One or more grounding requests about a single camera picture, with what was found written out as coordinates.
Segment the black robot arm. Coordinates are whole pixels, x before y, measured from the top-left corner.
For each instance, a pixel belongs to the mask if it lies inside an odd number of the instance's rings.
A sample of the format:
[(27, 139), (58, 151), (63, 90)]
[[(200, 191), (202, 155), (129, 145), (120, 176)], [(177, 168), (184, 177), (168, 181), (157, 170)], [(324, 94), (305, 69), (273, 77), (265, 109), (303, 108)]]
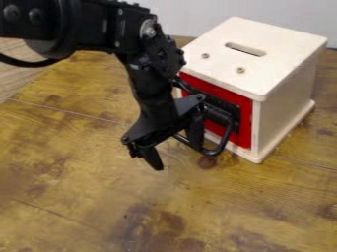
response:
[(173, 97), (173, 89), (189, 87), (178, 73), (185, 52), (164, 33), (157, 16), (138, 4), (121, 0), (0, 0), (0, 38), (19, 38), (43, 61), (29, 62), (0, 53), (0, 62), (39, 68), (77, 51), (114, 54), (124, 63), (140, 117), (122, 137), (129, 153), (161, 170), (156, 146), (188, 131), (188, 143), (204, 148), (206, 97)]

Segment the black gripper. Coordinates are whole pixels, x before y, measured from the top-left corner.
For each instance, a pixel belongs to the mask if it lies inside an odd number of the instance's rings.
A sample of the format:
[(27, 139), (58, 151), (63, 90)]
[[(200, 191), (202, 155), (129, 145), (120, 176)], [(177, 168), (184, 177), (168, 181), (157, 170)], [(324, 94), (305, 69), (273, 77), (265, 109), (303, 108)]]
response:
[(200, 111), (206, 96), (193, 94), (173, 97), (173, 85), (132, 82), (133, 96), (140, 105), (140, 117), (122, 137), (133, 158), (144, 158), (157, 171), (164, 163), (156, 146), (186, 130), (190, 146), (200, 151), (205, 143), (205, 119)]

